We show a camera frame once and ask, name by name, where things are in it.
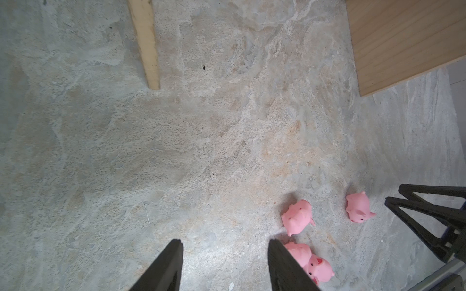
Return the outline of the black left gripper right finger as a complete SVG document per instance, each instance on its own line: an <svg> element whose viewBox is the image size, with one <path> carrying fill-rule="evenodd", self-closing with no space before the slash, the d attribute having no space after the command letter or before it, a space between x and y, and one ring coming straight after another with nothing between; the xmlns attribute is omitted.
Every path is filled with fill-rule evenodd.
<svg viewBox="0 0 466 291"><path fill-rule="evenodd" d="M320 291L277 239L269 241L268 268L272 291Z"/></svg>

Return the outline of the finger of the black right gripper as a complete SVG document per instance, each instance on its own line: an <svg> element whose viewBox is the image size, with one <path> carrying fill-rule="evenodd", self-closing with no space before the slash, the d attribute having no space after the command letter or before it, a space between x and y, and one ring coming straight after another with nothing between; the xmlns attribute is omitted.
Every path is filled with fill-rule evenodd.
<svg viewBox="0 0 466 291"><path fill-rule="evenodd" d="M427 202L427 200L418 196L417 193L466 198L465 187L401 184L398 192L406 199L417 202Z"/></svg>
<svg viewBox="0 0 466 291"><path fill-rule="evenodd" d="M466 261L466 207L388 197L389 208L440 261Z"/></svg>

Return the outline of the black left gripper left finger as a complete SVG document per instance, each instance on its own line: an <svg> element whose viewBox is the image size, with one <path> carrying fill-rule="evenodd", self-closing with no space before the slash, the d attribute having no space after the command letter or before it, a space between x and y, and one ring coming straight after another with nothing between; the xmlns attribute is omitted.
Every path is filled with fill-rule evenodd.
<svg viewBox="0 0 466 291"><path fill-rule="evenodd" d="M183 252L181 240L171 240L130 291L179 291Z"/></svg>

